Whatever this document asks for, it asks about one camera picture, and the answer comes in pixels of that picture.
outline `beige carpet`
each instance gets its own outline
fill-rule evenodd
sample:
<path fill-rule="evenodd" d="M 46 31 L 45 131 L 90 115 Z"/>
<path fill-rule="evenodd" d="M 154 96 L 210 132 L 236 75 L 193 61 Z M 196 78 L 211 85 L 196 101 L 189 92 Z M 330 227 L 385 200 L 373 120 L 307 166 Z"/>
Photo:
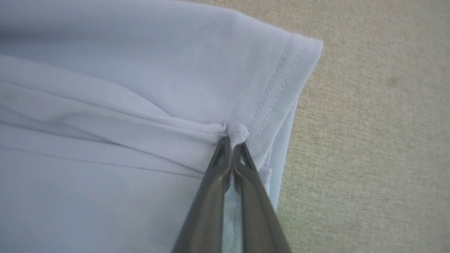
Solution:
<path fill-rule="evenodd" d="M 450 252 L 450 1 L 203 0 L 324 41 L 278 216 L 294 252 Z"/>

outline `fabric fold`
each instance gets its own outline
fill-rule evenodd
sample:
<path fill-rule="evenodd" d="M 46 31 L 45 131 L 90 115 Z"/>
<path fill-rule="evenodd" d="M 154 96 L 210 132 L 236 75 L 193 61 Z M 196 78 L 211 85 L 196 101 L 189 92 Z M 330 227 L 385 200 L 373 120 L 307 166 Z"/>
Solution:
<path fill-rule="evenodd" d="M 6 0 L 0 38 L 3 251 L 169 252 L 226 135 L 276 207 L 321 41 L 171 0 Z"/>

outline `metal tweezers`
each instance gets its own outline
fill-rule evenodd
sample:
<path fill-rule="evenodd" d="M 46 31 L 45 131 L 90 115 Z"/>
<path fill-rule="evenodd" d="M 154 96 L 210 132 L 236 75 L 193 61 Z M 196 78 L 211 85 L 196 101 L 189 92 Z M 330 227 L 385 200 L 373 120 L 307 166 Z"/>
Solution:
<path fill-rule="evenodd" d="M 242 198 L 243 252 L 291 253 L 275 211 L 245 143 L 231 153 L 224 137 L 212 156 L 172 253 L 220 253 L 224 194 L 234 171 Z"/>

